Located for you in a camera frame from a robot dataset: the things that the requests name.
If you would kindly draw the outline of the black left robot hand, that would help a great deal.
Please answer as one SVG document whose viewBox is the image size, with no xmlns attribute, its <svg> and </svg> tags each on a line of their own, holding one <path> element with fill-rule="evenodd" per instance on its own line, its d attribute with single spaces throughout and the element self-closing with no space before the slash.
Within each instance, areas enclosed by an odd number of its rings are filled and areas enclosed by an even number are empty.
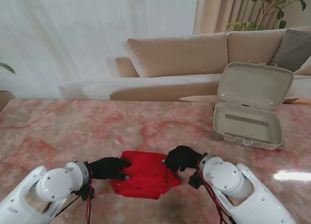
<svg viewBox="0 0 311 224">
<path fill-rule="evenodd" d="M 87 163 L 88 169 L 92 172 L 92 177 L 98 180 L 128 180 L 130 177 L 122 173 L 121 170 L 131 165 L 131 162 L 117 157 L 104 157 L 97 161 Z"/>
</svg>

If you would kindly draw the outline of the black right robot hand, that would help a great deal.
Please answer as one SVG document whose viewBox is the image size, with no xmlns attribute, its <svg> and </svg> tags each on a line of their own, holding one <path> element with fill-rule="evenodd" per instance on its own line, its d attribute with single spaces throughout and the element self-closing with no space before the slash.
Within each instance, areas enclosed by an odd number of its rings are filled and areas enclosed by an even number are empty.
<svg viewBox="0 0 311 224">
<path fill-rule="evenodd" d="M 171 150 L 162 163 L 173 172 L 183 172 L 185 169 L 195 169 L 203 155 L 189 146 L 180 145 Z"/>
</svg>

